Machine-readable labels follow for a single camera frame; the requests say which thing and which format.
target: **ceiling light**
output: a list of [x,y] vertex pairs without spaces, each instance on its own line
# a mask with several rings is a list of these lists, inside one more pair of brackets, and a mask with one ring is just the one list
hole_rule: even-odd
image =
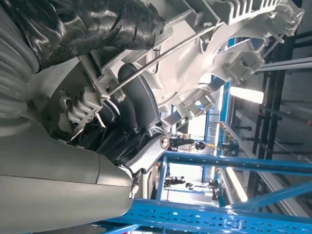
[[248,200],[247,195],[246,194],[242,186],[239,183],[239,179],[237,179],[237,176],[234,173],[234,171],[231,167],[227,167],[227,172],[232,183],[234,185],[239,199],[242,202],[246,202]]
[[262,104],[264,93],[251,89],[242,89],[238,87],[231,87],[230,93],[233,96],[242,98],[248,101]]

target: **metal frame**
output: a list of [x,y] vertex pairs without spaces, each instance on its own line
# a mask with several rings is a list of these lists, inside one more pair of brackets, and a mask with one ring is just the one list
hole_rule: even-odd
[[[205,233],[292,233],[312,232],[309,218],[258,213],[232,208],[187,205],[156,200],[134,200],[126,214],[107,220],[150,229]],[[97,222],[101,227],[106,222]]]
[[[227,133],[242,146],[232,129],[222,123]],[[107,227],[107,224],[118,224],[119,228],[107,233],[117,233],[117,230],[138,228],[141,231],[168,233],[182,232],[207,232],[207,233],[310,233],[312,232],[312,222],[310,218],[290,217],[270,213],[251,211],[264,207],[292,196],[312,190],[312,181],[295,185],[276,192],[261,195],[249,199],[247,202],[233,203],[225,208],[213,206],[187,205],[160,201],[163,180],[168,163],[181,163],[192,165],[217,165],[218,167],[234,167],[252,171],[269,171],[279,173],[294,173],[296,175],[312,175],[312,165],[308,163],[294,163],[287,161],[274,161],[264,159],[237,158],[196,155],[177,152],[166,152],[162,157],[161,174],[159,183],[159,194],[156,200],[134,200],[131,208],[126,214],[106,221],[97,222],[96,225]]]

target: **bolt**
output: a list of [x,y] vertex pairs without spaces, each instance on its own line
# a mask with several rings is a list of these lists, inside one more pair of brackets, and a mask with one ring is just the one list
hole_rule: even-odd
[[168,149],[168,148],[169,147],[169,144],[170,144],[170,141],[169,141],[169,139],[168,138],[168,136],[166,136],[166,135],[162,135],[162,136],[160,138],[160,146],[161,146],[162,149],[165,149],[165,150]]

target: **blue metal beam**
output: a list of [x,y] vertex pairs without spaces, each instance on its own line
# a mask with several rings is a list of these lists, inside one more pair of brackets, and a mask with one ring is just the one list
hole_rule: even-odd
[[312,176],[312,164],[304,162],[251,159],[226,156],[215,157],[212,155],[178,153],[173,151],[167,151],[163,155],[163,157],[167,157],[167,162],[177,164],[233,167],[237,169],[247,169],[251,171],[264,171],[277,174]]
[[233,209],[246,209],[254,210],[267,205],[276,203],[279,201],[285,200],[289,197],[298,196],[312,191],[312,181],[308,183],[304,183],[300,185],[292,186],[289,188],[282,189],[269,193],[266,195],[261,195],[255,198],[248,200],[247,202],[239,202],[231,206]]
[[312,232],[310,218],[144,199],[136,199],[126,214],[108,221],[196,233]]
[[167,171],[167,157],[163,156],[163,160],[162,162],[160,172],[159,172],[159,180],[158,182],[157,194],[156,195],[156,199],[157,201],[160,201],[162,198],[162,192],[164,187],[164,181],[165,177],[165,173]]
[[114,229],[112,229],[112,230],[109,230],[109,231],[103,232],[103,233],[100,233],[100,234],[122,234],[122,233],[127,233],[127,232],[136,230],[139,227],[140,227],[140,225],[137,225],[137,224],[125,225],[125,226],[123,226],[123,227],[114,228]]

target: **metal bracket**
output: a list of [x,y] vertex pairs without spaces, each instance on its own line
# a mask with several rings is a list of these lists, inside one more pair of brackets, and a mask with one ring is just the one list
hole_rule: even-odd
[[125,163],[125,166],[129,167],[132,173],[142,170],[143,174],[146,174],[169,147],[169,144],[166,142],[169,142],[169,138],[165,134],[153,138],[134,158]]

